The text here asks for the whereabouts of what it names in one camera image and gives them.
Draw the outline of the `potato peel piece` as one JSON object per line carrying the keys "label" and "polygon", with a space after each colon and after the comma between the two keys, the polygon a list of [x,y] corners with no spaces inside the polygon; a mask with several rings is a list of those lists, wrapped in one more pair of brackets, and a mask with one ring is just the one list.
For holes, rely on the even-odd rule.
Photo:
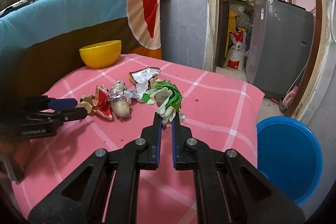
{"label": "potato peel piece", "polygon": [[111,102],[111,107],[119,118],[129,118],[130,117],[130,106],[126,100],[113,100]]}

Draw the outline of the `pink slipper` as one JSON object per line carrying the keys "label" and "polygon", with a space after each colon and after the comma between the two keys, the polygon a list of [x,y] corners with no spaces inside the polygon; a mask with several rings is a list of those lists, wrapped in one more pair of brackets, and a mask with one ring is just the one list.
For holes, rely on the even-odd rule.
{"label": "pink slipper", "polygon": [[298,86],[295,86],[291,91],[288,92],[288,94],[285,96],[284,99],[279,100],[278,107],[280,112],[284,113],[289,109],[297,92],[298,92]]}

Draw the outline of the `yellow plastic bowl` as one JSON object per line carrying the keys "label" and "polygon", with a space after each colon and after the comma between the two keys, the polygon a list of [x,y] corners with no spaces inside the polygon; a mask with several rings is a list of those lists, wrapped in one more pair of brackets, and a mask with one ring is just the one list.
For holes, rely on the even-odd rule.
{"label": "yellow plastic bowl", "polygon": [[92,69],[103,69],[117,62],[121,49],[121,40],[111,40],[82,47],[79,53],[86,66]]}

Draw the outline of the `silver foil wrapper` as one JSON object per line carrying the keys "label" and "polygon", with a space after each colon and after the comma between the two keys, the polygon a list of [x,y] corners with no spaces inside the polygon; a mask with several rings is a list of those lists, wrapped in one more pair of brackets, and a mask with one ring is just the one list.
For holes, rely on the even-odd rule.
{"label": "silver foil wrapper", "polygon": [[123,81],[118,80],[109,92],[110,101],[124,100],[131,104],[132,99],[137,100],[137,93],[133,90],[128,90]]}

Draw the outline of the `grey washing machine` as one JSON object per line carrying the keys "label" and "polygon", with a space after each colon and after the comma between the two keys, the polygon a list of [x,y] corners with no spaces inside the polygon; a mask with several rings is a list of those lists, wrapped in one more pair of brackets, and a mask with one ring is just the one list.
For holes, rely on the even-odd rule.
{"label": "grey washing machine", "polygon": [[247,81],[266,97],[283,99],[299,85],[309,59],[314,16],[281,0],[258,0],[253,7]]}

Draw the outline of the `white torn paper wrapper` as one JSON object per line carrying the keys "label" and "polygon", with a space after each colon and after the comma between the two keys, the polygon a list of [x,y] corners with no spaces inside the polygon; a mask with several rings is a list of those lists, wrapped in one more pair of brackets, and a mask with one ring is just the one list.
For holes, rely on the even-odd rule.
{"label": "white torn paper wrapper", "polygon": [[129,80],[135,86],[134,93],[139,101],[150,90],[151,83],[155,81],[160,73],[161,70],[157,67],[145,67],[144,69],[129,73]]}

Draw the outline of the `multicolour hanging cloth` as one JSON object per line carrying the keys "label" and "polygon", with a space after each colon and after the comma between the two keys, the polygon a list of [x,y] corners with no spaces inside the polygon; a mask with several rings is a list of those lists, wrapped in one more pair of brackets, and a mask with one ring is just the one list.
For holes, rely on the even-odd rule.
{"label": "multicolour hanging cloth", "polygon": [[160,0],[39,0],[1,18],[1,99],[38,96],[83,66],[79,50],[119,40],[160,58]]}

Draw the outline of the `red white torn carton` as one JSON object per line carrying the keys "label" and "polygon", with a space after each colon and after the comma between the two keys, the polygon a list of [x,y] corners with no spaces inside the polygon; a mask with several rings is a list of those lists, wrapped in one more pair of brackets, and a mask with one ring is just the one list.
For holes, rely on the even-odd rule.
{"label": "red white torn carton", "polygon": [[113,120],[109,90],[104,87],[104,85],[96,86],[93,99],[93,110],[104,119],[107,119],[109,121]]}

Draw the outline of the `pink checked tablecloth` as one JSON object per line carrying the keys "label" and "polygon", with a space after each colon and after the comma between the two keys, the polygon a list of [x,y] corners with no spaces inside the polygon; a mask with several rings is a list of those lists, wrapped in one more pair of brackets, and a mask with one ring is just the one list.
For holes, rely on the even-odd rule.
{"label": "pink checked tablecloth", "polygon": [[[244,81],[217,73],[169,63],[136,54],[123,55],[103,70],[81,68],[55,81],[46,91],[55,98],[79,99],[96,86],[112,87],[129,82],[129,73],[158,67],[161,78],[174,84],[183,96],[184,125],[193,137],[211,148],[239,151],[251,164],[257,163],[256,118],[264,94]],[[132,104],[128,121],[88,116],[66,123],[52,138],[33,140],[32,153],[22,182],[12,184],[24,216],[51,190],[99,148],[114,151],[138,138],[153,123],[155,105]],[[171,131],[162,133],[159,168],[143,171],[139,178],[138,223],[196,223],[193,174],[173,168]]]}

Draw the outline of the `green white wrapper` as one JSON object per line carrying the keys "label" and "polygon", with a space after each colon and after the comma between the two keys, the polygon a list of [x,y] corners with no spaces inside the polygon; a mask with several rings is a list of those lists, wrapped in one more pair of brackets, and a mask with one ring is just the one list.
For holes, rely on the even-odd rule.
{"label": "green white wrapper", "polygon": [[158,106],[157,114],[164,126],[171,124],[175,117],[182,123],[186,116],[181,113],[183,96],[178,88],[164,79],[151,79],[149,84],[150,88],[142,95],[142,102]]}

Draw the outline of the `brown paper scrap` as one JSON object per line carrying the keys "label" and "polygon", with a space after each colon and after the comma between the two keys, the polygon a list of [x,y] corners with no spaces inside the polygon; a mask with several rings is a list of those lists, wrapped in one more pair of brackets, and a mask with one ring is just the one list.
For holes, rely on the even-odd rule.
{"label": "brown paper scrap", "polygon": [[83,107],[87,111],[87,114],[91,114],[93,111],[93,99],[94,96],[92,94],[83,95],[76,107]]}

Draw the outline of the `blue plastic bin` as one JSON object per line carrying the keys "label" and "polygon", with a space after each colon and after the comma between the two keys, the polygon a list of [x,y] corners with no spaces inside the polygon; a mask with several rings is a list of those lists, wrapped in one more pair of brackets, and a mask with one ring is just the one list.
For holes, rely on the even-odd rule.
{"label": "blue plastic bin", "polygon": [[297,205],[316,190],[322,166],[319,142],[303,123],[275,116],[257,124],[257,168]]}

